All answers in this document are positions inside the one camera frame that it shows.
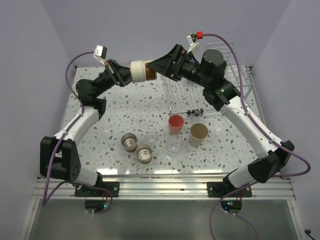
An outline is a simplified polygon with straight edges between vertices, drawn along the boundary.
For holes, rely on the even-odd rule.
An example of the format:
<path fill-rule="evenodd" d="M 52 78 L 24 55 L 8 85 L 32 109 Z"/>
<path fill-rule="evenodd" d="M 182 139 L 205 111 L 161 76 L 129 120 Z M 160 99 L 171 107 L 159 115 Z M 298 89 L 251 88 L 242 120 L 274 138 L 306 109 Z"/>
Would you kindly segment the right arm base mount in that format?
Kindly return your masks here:
<path fill-rule="evenodd" d="M 206 183 L 207 195 L 209 198 L 221 199 L 225 195 L 235 191 L 234 187 L 228 187 L 224 182 L 209 181 Z M 222 199 L 218 204 L 222 210 L 229 213 L 238 214 L 243 207 L 243 198 L 251 198 L 253 196 L 251 187 L 246 187 L 242 190 L 237 190 L 234 194 Z"/>

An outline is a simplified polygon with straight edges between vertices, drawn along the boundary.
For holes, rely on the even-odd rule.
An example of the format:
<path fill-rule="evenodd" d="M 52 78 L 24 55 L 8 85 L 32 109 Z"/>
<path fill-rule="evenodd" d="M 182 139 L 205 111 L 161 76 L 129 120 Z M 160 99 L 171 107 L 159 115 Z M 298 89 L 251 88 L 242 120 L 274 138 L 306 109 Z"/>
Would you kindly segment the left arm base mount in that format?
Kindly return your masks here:
<path fill-rule="evenodd" d="M 84 207 L 92 215 L 107 212 L 113 206 L 113 198 L 119 196 L 120 183 L 106 182 L 99 186 L 81 185 L 75 189 L 74 196 L 85 198 Z"/>

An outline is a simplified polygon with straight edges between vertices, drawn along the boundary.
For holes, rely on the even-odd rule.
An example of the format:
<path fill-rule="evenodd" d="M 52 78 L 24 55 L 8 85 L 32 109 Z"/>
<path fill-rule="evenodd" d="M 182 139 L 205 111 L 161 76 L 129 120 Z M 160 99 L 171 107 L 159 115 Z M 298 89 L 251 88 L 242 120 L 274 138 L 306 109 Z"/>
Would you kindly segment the steel cup with cork band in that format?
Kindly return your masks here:
<path fill-rule="evenodd" d="M 130 62 L 129 68 L 133 83 L 141 83 L 157 79 L 156 72 L 147 67 L 147 64 L 150 62 L 151 60 L 135 60 Z"/>

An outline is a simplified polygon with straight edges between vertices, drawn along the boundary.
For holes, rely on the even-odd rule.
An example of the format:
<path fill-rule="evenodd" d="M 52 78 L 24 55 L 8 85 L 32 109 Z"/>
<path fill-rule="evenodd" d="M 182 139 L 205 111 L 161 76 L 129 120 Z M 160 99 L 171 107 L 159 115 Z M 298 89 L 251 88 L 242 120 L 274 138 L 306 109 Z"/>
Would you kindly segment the pink plastic cup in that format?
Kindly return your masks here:
<path fill-rule="evenodd" d="M 168 119 L 168 128 L 169 132 L 172 135 L 180 134 L 183 126 L 184 126 L 184 118 L 181 115 L 173 114 Z"/>

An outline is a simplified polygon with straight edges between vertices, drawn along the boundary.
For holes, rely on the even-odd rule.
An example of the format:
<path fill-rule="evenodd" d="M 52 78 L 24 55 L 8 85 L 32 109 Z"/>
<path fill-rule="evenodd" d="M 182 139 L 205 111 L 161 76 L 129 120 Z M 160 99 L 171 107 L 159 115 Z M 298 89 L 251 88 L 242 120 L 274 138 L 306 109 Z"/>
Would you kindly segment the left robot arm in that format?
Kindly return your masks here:
<path fill-rule="evenodd" d="M 129 67 L 113 59 L 105 63 L 105 70 L 96 79 L 76 83 L 75 96 L 81 101 L 77 115 L 60 132 L 40 142 L 40 174 L 47 179 L 86 185 L 87 192 L 95 197 L 104 190 L 101 175 L 82 166 L 77 147 L 106 111 L 107 101 L 99 96 L 113 86 L 125 87 L 132 81 Z"/>

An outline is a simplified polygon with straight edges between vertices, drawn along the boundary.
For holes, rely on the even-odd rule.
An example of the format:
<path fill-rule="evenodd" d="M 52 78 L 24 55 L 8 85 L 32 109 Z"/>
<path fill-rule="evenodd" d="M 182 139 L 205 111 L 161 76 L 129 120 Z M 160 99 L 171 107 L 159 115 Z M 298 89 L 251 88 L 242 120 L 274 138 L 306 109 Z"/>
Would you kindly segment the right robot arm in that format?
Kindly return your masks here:
<path fill-rule="evenodd" d="M 226 175 L 219 188 L 222 193 L 232 197 L 244 185 L 266 183 L 287 164 L 291 156 L 288 151 L 293 151 L 295 146 L 270 132 L 249 111 L 247 104 L 241 102 L 240 91 L 225 78 L 227 62 L 220 51 L 208 49 L 201 62 L 193 62 L 190 54 L 176 44 L 169 53 L 146 66 L 175 82 L 184 78 L 203 87 L 207 103 L 228 118 L 253 148 L 257 159 Z"/>

